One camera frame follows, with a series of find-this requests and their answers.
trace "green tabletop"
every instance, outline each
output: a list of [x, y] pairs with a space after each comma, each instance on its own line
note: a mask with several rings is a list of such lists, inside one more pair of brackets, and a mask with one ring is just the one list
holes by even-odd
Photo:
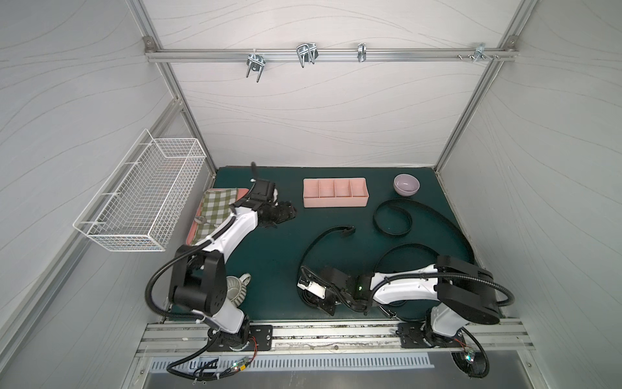
[[[257, 228], [249, 233], [229, 258], [228, 275], [253, 277], [248, 286], [246, 300], [240, 308], [251, 320], [322, 320], [322, 319], [376, 319], [384, 317], [378, 308], [365, 316], [343, 306], [337, 307], [335, 316], [307, 307], [296, 291], [296, 273], [300, 257], [306, 247], [324, 230], [336, 225], [354, 225], [356, 233], [342, 238], [339, 233], [325, 237], [309, 254], [306, 265], [320, 271], [330, 265], [345, 273], [357, 275], [372, 271], [378, 258], [388, 249], [408, 242], [422, 243], [441, 255], [466, 259], [467, 251], [460, 239], [421, 210], [411, 210], [413, 226], [402, 238], [386, 237], [373, 226], [372, 215], [383, 201], [399, 197], [392, 187], [393, 178], [407, 173], [421, 183], [419, 192], [411, 198], [429, 205], [456, 223], [445, 195], [431, 168], [314, 168], [314, 167], [260, 167], [262, 179], [274, 181], [279, 200], [291, 201], [298, 216], [277, 228]], [[369, 202], [367, 207], [356, 208], [304, 208], [302, 181], [305, 178], [364, 177], [367, 180]], [[249, 167], [222, 167], [216, 175], [215, 188], [250, 188]], [[403, 215], [382, 210], [379, 221], [385, 228], [403, 230]], [[382, 263], [381, 271], [405, 271], [421, 268], [434, 262], [429, 254], [405, 249], [391, 253]], [[404, 317], [420, 317], [435, 301], [411, 301], [397, 308]]]

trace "wire mesh basket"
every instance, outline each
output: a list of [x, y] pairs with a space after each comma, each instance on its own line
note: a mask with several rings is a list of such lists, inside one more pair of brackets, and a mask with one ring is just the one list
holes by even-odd
[[109, 251], [164, 251], [204, 160], [197, 139], [145, 130], [73, 226]]

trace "purple bowl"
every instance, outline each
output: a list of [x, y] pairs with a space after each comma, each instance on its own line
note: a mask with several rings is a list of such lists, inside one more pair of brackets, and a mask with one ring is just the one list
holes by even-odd
[[410, 174], [398, 174], [393, 180], [393, 189], [400, 196], [412, 196], [419, 190], [419, 180]]

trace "pink tray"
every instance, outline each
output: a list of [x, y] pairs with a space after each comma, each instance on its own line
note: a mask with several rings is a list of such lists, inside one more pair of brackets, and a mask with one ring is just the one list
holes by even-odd
[[364, 207], [369, 193], [364, 178], [305, 178], [305, 208]]

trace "checkered cloth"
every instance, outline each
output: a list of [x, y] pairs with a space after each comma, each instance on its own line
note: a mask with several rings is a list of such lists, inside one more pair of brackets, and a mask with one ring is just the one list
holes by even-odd
[[229, 204], [235, 202], [238, 196], [237, 189], [209, 189], [203, 196], [201, 216], [207, 219], [207, 223], [199, 224], [192, 244], [211, 234], [219, 225], [229, 217]]

